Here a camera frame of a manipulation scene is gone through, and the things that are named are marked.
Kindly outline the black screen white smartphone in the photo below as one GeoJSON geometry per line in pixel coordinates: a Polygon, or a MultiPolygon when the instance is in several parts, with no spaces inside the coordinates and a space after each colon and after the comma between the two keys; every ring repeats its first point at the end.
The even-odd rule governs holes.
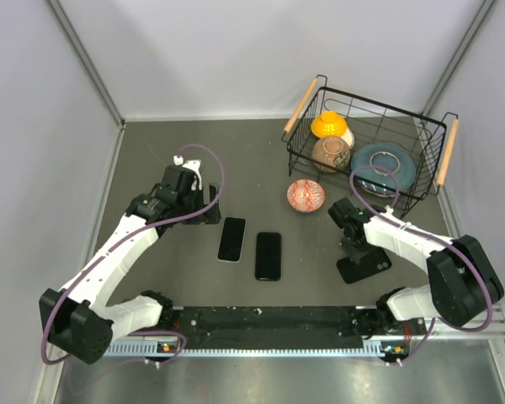
{"type": "Polygon", "coordinates": [[[245,219],[236,217],[225,218],[217,253],[217,258],[220,261],[229,263],[240,261],[245,228],[245,219]]]}

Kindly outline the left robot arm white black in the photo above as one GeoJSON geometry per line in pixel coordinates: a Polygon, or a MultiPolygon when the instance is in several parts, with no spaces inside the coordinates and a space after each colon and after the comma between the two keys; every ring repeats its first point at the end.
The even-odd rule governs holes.
{"type": "Polygon", "coordinates": [[[137,259],[174,224],[220,222],[219,189],[210,185],[206,204],[200,167],[199,160],[176,160],[166,167],[161,182],[130,202],[89,263],[59,290],[42,294],[39,309],[44,344],[93,364],[117,339],[144,328],[159,334],[172,328],[173,303],[158,292],[145,291],[113,306],[109,299],[137,259]]]}

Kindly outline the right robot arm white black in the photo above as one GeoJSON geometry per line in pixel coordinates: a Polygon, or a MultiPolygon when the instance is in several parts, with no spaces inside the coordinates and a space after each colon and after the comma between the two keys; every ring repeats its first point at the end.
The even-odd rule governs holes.
{"type": "Polygon", "coordinates": [[[347,284],[391,267],[393,253],[421,269],[428,283],[382,295],[375,313],[378,327],[397,332],[407,320],[439,317],[460,329],[498,303],[504,288],[482,245],[474,237],[440,237],[393,215],[391,207],[360,210],[343,198],[328,210],[343,231],[346,256],[337,268],[347,284]]]}

